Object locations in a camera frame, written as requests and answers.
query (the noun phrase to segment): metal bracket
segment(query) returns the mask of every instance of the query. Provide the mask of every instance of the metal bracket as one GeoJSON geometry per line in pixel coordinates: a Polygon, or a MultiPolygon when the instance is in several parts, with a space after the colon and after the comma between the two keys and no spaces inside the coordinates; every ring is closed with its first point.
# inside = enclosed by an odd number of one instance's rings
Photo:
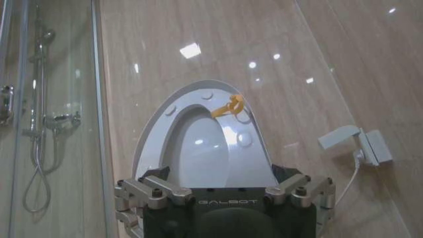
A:
{"type": "Polygon", "coordinates": [[[267,187],[266,197],[271,199],[274,205],[280,205],[291,195],[291,203],[299,208],[310,207],[315,199],[320,197],[316,202],[316,237],[320,237],[326,223],[334,217],[335,189],[331,178],[318,177],[311,180],[310,176],[296,174],[279,186],[267,187]]]}
{"type": "Polygon", "coordinates": [[[278,186],[266,188],[266,196],[271,199],[275,205],[284,203],[286,197],[291,194],[291,191],[304,185],[310,177],[302,174],[296,174],[283,181],[278,186]]]}
{"type": "Polygon", "coordinates": [[[127,234],[133,238],[143,237],[137,216],[143,217],[141,208],[162,209],[167,206],[164,193],[148,187],[135,179],[117,181],[115,187],[116,219],[125,225],[127,234]]]}
{"type": "Polygon", "coordinates": [[[13,86],[0,88],[0,125],[7,126],[13,117],[13,86]]]}
{"type": "Polygon", "coordinates": [[[167,196],[175,205],[187,205],[187,203],[194,200],[192,191],[190,188],[176,186],[156,176],[147,176],[143,179],[143,183],[156,189],[162,189],[167,193],[167,196]]]}

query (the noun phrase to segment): shower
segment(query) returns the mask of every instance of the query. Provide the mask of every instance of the shower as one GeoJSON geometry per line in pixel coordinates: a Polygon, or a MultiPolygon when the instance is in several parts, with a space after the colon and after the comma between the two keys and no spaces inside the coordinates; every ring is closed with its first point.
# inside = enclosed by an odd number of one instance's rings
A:
{"type": "Polygon", "coordinates": [[[49,116],[47,114],[48,102],[48,86],[45,77],[47,56],[49,45],[55,41],[56,32],[48,29],[40,17],[41,7],[36,5],[35,14],[35,46],[33,56],[29,57],[29,62],[33,64],[33,79],[32,79],[32,105],[31,105],[31,123],[29,129],[23,130],[23,135],[31,139],[31,161],[33,165],[33,175],[24,190],[23,207],[31,213],[41,212],[48,208],[51,202],[51,187],[47,180],[47,175],[52,173],[60,166],[57,153],[57,137],[65,131],[75,129],[80,125],[80,113],[63,114],[59,116],[49,116]],[[53,135],[53,164],[49,168],[44,166],[45,159],[45,137],[47,130],[52,131],[53,135]],[[43,206],[31,208],[28,206],[28,191],[39,175],[45,189],[45,200],[43,206]]]}

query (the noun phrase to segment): shower head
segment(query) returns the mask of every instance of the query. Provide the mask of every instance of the shower head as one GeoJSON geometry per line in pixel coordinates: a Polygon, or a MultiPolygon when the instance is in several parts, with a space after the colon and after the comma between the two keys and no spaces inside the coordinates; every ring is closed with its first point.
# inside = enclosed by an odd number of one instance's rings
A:
{"type": "Polygon", "coordinates": [[[53,29],[44,31],[41,36],[41,43],[45,45],[49,45],[53,42],[55,36],[56,36],[56,33],[53,29]]]}

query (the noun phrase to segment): white cable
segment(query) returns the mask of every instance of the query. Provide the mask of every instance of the white cable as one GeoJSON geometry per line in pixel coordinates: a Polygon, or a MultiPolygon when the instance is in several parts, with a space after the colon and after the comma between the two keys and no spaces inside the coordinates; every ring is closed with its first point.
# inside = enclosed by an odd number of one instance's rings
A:
{"type": "Polygon", "coordinates": [[[339,196],[338,200],[336,200],[335,206],[339,204],[342,198],[344,197],[344,195],[346,195],[346,193],[347,193],[347,191],[348,191],[348,189],[350,189],[350,187],[351,187],[352,181],[354,181],[354,179],[355,179],[355,177],[356,177],[356,174],[358,174],[359,159],[358,159],[358,158],[354,158],[354,162],[355,162],[355,171],[354,171],[352,177],[351,177],[351,179],[350,179],[350,182],[348,182],[348,184],[347,184],[347,187],[346,187],[346,189],[344,189],[342,195],[339,196]]]}

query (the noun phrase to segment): toilet seat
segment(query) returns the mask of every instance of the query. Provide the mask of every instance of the toilet seat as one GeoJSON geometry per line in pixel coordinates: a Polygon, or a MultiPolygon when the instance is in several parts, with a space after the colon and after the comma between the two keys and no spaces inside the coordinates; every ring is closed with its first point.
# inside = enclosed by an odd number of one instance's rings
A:
{"type": "Polygon", "coordinates": [[[211,112],[239,94],[216,80],[178,90],[149,119],[139,140],[133,177],[170,166],[170,180],[184,187],[278,185],[250,105],[235,115],[211,112]]]}

